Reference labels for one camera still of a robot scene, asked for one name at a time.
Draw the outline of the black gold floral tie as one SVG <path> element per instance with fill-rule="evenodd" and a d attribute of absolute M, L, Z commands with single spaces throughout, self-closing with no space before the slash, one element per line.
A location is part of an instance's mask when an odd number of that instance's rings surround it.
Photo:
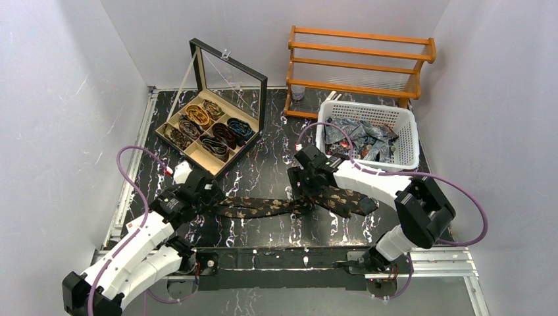
<path fill-rule="evenodd" d="M 233 219 L 256 219 L 283 214 L 305 215 L 316 206 L 333 214 L 350 218 L 352 215 L 366 216 L 379 207 L 379 202 L 354 190 L 333 186 L 315 195 L 302 195 L 299 199 L 264 199 L 255 197 L 228 197 L 216 204 L 210 212 Z"/>

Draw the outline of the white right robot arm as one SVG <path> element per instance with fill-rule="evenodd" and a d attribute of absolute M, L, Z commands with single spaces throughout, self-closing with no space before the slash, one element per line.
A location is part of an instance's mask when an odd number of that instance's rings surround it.
<path fill-rule="evenodd" d="M 343 213 L 372 212 L 377 202 L 394 209 L 399 224 L 358 260 L 374 269 L 395 261 L 415 248 L 431 248 L 455 218 L 455 210 L 433 178 L 367 174 L 345 155 L 327 156 L 313 144 L 296 146 L 301 165 L 290 174 L 301 195 L 323 200 L 325 206 L 341 207 Z"/>

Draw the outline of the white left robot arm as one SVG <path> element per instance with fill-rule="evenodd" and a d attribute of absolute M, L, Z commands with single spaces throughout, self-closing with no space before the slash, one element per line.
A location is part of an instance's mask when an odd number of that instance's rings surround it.
<path fill-rule="evenodd" d="M 148 213 L 130 222 L 130 231 L 101 259 L 62 282 L 69 315 L 122 315 L 126 306 L 157 281 L 176 272 L 197 273 L 193 245 L 175 234 L 210 210 L 220 190 L 201 169 L 176 169 L 175 184 L 161 192 Z"/>

